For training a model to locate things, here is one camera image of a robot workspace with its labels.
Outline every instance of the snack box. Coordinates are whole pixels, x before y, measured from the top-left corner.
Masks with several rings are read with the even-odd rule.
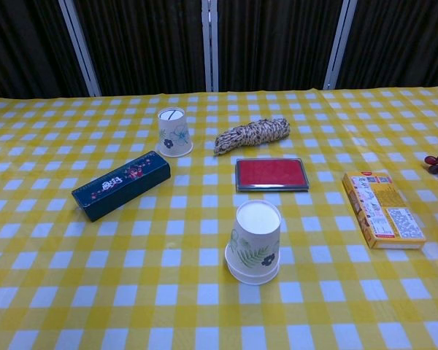
[[[169,164],[151,151],[72,191],[90,221],[96,221],[170,177]]]
[[[419,249],[423,246],[425,236],[389,175],[348,172],[342,183],[370,248]]]

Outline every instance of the checkered tablecloth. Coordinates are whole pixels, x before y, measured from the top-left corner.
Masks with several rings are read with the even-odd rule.
[[[155,149],[156,112],[182,107],[194,148],[172,178],[97,222],[71,191]],[[273,144],[213,157],[215,137],[286,117]],[[438,87],[0,98],[0,349],[438,347]],[[239,194],[237,158],[302,158],[308,193]],[[387,171],[428,243],[370,250],[341,179]],[[268,284],[223,262],[239,204],[283,215]]]

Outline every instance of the upside-down paper cup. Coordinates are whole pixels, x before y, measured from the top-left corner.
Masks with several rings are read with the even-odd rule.
[[[158,113],[158,150],[166,157],[182,157],[193,149],[185,111],[179,107],[162,109]]]
[[[246,284],[264,284],[279,272],[281,216],[267,201],[247,201],[237,209],[226,246],[228,269]]]

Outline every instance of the yellow cardboard box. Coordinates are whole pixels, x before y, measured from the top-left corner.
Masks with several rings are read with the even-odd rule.
[[[370,248],[422,247],[425,236],[389,175],[351,171],[342,183]]]

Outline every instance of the black curtain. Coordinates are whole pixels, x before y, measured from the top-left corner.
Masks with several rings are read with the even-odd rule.
[[[0,1],[0,97],[87,96],[57,1]]]
[[[438,85],[438,0],[358,0],[337,88]]]
[[[201,0],[76,0],[102,95],[205,91]]]
[[[218,0],[219,90],[323,88],[342,0]]]

